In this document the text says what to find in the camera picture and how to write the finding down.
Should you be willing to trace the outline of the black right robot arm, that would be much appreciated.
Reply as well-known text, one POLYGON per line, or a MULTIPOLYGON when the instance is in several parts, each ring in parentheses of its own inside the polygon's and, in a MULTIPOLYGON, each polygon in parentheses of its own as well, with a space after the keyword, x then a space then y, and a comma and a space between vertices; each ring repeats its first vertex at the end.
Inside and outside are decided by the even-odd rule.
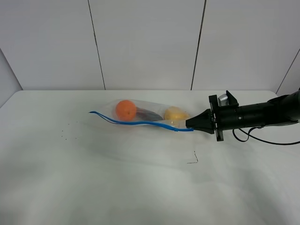
POLYGON ((300 122, 300 92, 273 98, 264 103, 240 106, 229 92, 221 96, 209 96, 210 108, 186 120, 187 128, 216 134, 217 141, 223 141, 225 130, 254 129, 270 126, 289 126, 300 122))

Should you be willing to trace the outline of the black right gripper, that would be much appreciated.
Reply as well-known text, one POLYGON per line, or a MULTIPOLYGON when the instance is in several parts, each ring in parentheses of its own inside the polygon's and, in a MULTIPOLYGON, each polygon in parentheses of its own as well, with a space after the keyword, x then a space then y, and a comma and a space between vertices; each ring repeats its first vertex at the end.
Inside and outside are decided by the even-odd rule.
POLYGON ((217 95, 209 96, 209 103, 211 109, 186 120, 186 126, 208 134, 216 132, 217 141, 220 142, 224 140, 223 131, 231 129, 231 120, 235 120, 237 106, 219 106, 217 95))

